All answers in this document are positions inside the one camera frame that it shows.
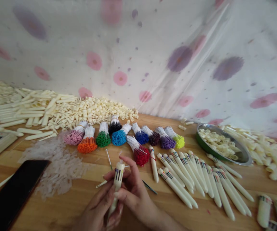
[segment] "metal bowl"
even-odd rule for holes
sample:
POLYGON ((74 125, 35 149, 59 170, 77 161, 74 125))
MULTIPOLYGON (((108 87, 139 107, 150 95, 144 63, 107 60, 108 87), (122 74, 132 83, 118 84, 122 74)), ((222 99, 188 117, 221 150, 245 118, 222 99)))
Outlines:
POLYGON ((224 160, 224 161, 230 161, 238 165, 244 165, 244 166, 249 166, 252 164, 252 158, 249 154, 249 152, 244 148, 244 146, 239 143, 237 140, 234 139, 231 135, 227 134, 225 131, 222 129, 218 128, 215 125, 211 124, 198 124, 197 129, 196 129, 196 140, 199 143, 199 145, 209 154, 215 156, 219 160, 224 160), (240 149, 240 152, 236 152, 236 156, 238 156, 238 160, 231 160, 217 151, 213 150, 206 142, 205 140, 200 136, 199 130, 200 129, 209 129, 211 132, 216 132, 219 135, 223 135, 226 138, 230 138, 232 142, 235 143, 235 146, 240 149))

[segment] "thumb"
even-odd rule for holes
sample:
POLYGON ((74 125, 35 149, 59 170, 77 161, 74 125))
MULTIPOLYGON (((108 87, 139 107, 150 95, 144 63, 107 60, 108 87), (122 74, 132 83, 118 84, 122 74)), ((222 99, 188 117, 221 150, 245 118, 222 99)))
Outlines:
POLYGON ((104 216, 110 206, 113 204, 114 201, 114 192, 115 192, 115 185, 113 185, 110 190, 107 192, 106 196, 100 201, 97 206, 97 210, 99 213, 104 216))
POLYGON ((118 192, 115 193, 115 196, 133 212, 139 204, 139 198, 126 189, 121 188, 118 192))

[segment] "wooden table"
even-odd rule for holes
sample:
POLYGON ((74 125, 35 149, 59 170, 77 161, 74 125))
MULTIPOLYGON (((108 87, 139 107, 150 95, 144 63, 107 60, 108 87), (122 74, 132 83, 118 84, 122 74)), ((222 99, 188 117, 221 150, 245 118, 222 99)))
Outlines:
MULTIPOLYGON (((185 138, 185 147, 180 151, 190 149, 197 156, 203 158, 207 164, 213 164, 195 140, 195 124, 188 126, 186 131, 182 131, 178 128, 180 122, 176 120, 139 115, 137 122, 139 126, 147 125, 152 130, 157 126, 172 126, 175 132, 185 138)), ((17 125, 10 129, 16 130, 18 127, 24 127, 24 125, 17 125)), ((99 126, 95 127, 97 135, 99 126)), ((15 143, 0 154, 0 182, 13 174, 20 166, 17 161, 22 152, 31 144, 31 141, 24 140, 25 136, 19 137, 15 143)), ((160 147, 154 148, 156 155, 169 153, 168 150, 160 149, 160 147)), ((107 149, 113 167, 119 161, 118 154, 121 150, 122 155, 133 158, 132 150, 128 144, 120 147, 110 144, 107 149)), ((90 163, 90 169, 86 175, 82 179, 74 180, 71 190, 64 195, 54 195, 54 197, 42 201, 40 194, 32 194, 12 230, 69 230, 73 226, 91 197, 98 191, 95 187, 103 181, 102 175, 110 171, 105 148, 98 148, 90 154, 82 155, 82 157, 84 162, 90 163)), ((157 161, 157 166, 162 166, 160 161, 157 161)), ((277 181, 268 178, 268 172, 265 171, 264 167, 257 165, 253 167, 233 165, 232 167, 243 176, 243 179, 237 180, 255 198, 255 202, 250 202, 244 198, 252 212, 252 217, 240 214, 230 202, 236 217, 235 222, 231 221, 223 208, 218 208, 208 195, 202 197, 195 192, 193 198, 199 209, 188 209, 161 178, 158 184, 154 182, 150 161, 144 167, 139 167, 139 170, 142 179, 158 192, 158 195, 155 195, 148 191, 155 204, 191 230, 263 230, 256 221, 257 198, 260 193, 265 193, 271 197, 277 196, 277 181)), ((273 208, 271 218, 276 219, 273 208)), ((129 230, 130 227, 131 230, 147 230, 127 208, 124 208, 121 223, 115 230, 129 230)))

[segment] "bowl of pen parts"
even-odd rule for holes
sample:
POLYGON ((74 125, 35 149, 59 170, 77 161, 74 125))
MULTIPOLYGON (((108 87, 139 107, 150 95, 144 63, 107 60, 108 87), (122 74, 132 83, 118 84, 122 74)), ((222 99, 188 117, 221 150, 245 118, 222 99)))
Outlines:
POLYGON ((196 140, 205 152, 221 161, 230 161, 238 165, 249 166, 252 158, 247 149, 234 137, 212 124, 198 124, 196 140))

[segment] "smartphone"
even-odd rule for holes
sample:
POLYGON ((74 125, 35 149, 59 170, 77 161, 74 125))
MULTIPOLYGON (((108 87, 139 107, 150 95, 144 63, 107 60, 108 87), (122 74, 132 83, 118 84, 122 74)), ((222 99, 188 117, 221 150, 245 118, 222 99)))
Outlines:
POLYGON ((0 191, 0 230, 8 230, 37 185, 48 160, 25 161, 0 191))

